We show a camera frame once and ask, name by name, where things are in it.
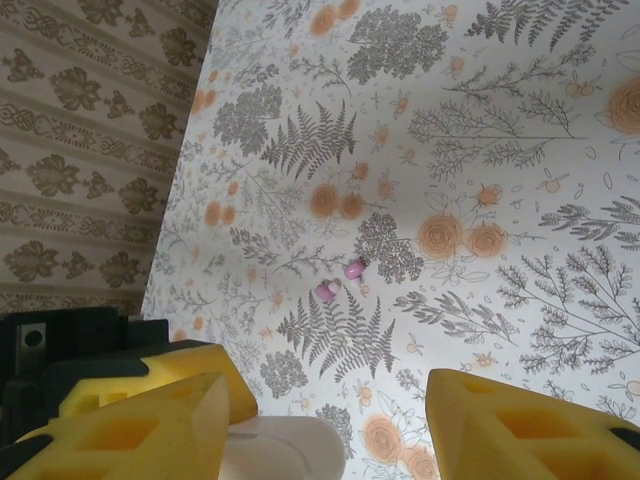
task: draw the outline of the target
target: black plastic part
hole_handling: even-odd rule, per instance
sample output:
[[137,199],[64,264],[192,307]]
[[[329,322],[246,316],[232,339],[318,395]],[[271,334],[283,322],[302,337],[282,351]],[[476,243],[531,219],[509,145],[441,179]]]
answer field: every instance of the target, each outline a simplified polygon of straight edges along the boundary
[[611,433],[629,445],[631,448],[635,448],[640,453],[640,432],[637,430],[631,430],[630,428],[612,428]]
[[5,383],[16,374],[18,326],[46,325],[46,356],[41,368],[29,375],[37,380],[47,365],[81,355],[127,347],[127,318],[112,307],[10,313],[0,317],[0,401]]
[[20,467],[44,450],[51,442],[51,435],[36,435],[22,442],[0,449],[0,480],[6,480]]
[[0,447],[10,445],[36,428],[44,427],[48,420],[39,383],[28,380],[7,382],[0,420]]
[[169,321],[145,320],[127,325],[127,349],[169,343]]
[[49,418],[57,417],[60,403],[82,379],[143,377],[149,373],[149,368],[140,360],[141,358],[155,357],[203,345],[209,344],[196,340],[183,340],[76,358],[49,365],[42,378],[46,414]]

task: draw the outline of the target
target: screw hole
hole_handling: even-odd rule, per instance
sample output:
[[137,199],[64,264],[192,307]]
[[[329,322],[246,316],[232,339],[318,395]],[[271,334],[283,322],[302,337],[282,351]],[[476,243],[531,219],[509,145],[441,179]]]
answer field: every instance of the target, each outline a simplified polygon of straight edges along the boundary
[[32,330],[24,337],[24,343],[27,347],[37,347],[42,343],[42,334],[37,330]]

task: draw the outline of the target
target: floral wallpaper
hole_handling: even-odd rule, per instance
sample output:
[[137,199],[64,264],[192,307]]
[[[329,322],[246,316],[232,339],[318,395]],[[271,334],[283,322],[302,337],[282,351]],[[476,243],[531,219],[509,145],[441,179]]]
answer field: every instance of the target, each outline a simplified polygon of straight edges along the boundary
[[432,368],[639,422],[638,18],[221,2],[145,316],[222,343],[262,414],[331,422],[345,478],[438,478]]
[[2,2],[0,312],[139,313],[214,13]]

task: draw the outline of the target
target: yellow foam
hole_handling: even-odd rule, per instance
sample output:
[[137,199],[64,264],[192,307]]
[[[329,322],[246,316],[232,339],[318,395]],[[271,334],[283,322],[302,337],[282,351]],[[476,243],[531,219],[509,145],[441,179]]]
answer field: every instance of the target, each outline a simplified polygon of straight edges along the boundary
[[87,378],[80,380],[59,406],[59,417],[92,411],[124,398],[205,372],[224,374],[231,400],[231,424],[258,414],[258,404],[222,345],[203,345],[141,359],[144,377]]
[[54,440],[9,480],[215,479],[228,423],[224,376],[197,375],[30,432]]
[[620,418],[455,370],[432,370],[427,419],[442,480],[640,480]]

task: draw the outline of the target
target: pink object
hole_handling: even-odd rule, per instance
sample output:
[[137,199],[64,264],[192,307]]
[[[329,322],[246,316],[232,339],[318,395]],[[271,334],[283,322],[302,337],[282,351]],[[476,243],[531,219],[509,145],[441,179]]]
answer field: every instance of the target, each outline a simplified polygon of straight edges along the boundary
[[364,263],[360,260],[354,260],[347,265],[347,268],[344,271],[344,276],[349,280],[353,280],[354,278],[358,278],[362,275],[362,272],[364,272]]
[[325,302],[330,302],[335,298],[335,293],[329,290],[329,286],[325,283],[321,283],[316,287],[316,295],[320,297]]

